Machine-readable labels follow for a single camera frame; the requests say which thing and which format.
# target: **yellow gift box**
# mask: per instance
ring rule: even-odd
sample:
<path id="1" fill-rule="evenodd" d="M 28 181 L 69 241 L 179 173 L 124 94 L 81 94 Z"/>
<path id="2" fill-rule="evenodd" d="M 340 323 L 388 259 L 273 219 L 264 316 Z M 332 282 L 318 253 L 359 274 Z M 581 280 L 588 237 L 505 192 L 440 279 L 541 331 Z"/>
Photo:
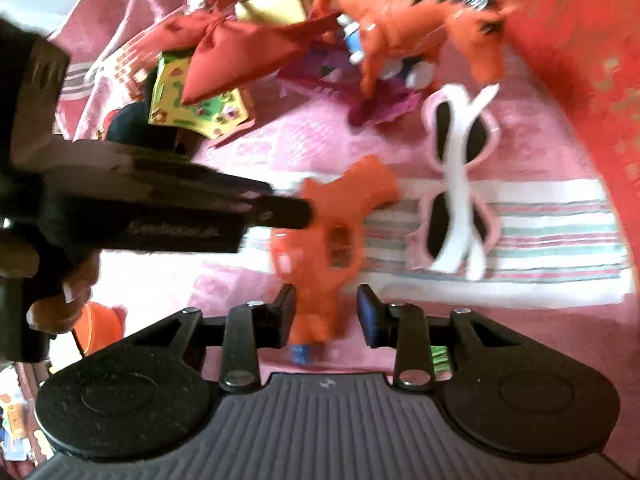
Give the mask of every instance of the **yellow gift box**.
<path id="1" fill-rule="evenodd" d="M 292 25 L 306 20 L 313 0 L 241 0 L 236 3 L 238 20 L 273 25 Z"/>

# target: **orange toy horse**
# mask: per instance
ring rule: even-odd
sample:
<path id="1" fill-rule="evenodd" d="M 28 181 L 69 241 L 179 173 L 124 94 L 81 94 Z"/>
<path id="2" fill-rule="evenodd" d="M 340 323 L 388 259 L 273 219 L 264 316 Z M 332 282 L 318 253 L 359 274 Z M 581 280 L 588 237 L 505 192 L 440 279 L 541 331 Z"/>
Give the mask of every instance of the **orange toy horse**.
<path id="1" fill-rule="evenodd" d="M 331 13 L 333 0 L 314 0 L 318 16 Z M 497 82 L 504 72 L 500 46 L 504 18 L 512 10 L 495 0 L 335 0 L 343 13 L 360 24 L 362 79 L 365 97 L 388 58 L 419 56 L 437 63 L 447 35 L 471 65 L 482 86 Z"/>

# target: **sunglasses lens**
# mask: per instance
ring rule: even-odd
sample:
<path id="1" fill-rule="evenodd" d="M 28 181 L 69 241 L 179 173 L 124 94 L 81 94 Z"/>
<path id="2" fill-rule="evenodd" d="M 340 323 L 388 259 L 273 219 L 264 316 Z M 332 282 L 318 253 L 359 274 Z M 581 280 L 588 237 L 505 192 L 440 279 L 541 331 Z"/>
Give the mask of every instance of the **sunglasses lens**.
<path id="1" fill-rule="evenodd" d="M 447 135 L 451 122 L 451 109 L 448 102 L 443 102 L 436 108 L 436 148 L 438 159 L 444 160 L 444 149 L 447 145 Z M 484 123 L 477 118 L 471 126 L 469 137 L 466 141 L 466 161 L 471 162 L 482 152 L 487 144 L 489 133 L 484 127 Z"/>
<path id="2" fill-rule="evenodd" d="M 486 239 L 487 228 L 482 220 L 482 216 L 476 208 L 474 208 L 474 225 L 478 230 L 482 242 Z M 429 220 L 429 232 L 427 233 L 427 251 L 432 258 L 436 259 L 449 229 L 449 210 L 444 193 L 440 193 L 431 205 L 431 218 Z"/>

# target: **hand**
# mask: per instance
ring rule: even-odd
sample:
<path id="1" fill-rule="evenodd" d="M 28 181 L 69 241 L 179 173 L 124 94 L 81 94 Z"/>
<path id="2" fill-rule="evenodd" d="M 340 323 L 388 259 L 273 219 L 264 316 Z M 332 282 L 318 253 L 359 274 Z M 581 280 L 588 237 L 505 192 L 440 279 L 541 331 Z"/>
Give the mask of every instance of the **hand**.
<path id="1" fill-rule="evenodd" d="M 30 278 L 38 271 L 40 259 L 35 249 L 22 238 L 0 230 L 0 275 L 6 278 Z M 64 280 L 62 291 L 53 298 L 33 303 L 27 322 L 34 330 L 63 333 L 71 330 L 91 297 L 98 281 L 100 253 L 94 251 Z"/>

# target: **striped towel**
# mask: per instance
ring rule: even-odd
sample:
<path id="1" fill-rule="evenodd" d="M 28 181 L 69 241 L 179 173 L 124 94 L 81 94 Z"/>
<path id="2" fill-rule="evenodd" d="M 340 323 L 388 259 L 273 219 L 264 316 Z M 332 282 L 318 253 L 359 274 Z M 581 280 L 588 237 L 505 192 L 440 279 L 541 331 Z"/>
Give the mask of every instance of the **striped towel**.
<path id="1" fill-rule="evenodd" d="M 241 176 L 258 178 L 253 171 Z M 293 192 L 306 176 L 328 182 L 337 175 L 259 171 L 278 192 Z M 404 236 L 418 226 L 418 199 L 439 181 L 401 179 L 404 197 L 365 222 L 366 264 L 360 281 L 383 297 L 511 308 L 561 308 L 619 303 L 633 279 L 616 217 L 597 179 L 564 182 L 481 180 L 472 188 L 502 223 L 502 238 L 488 254 L 478 283 L 464 271 L 450 275 L 408 270 Z M 269 273 L 270 229 L 249 230 L 238 254 L 208 258 L 224 266 Z"/>

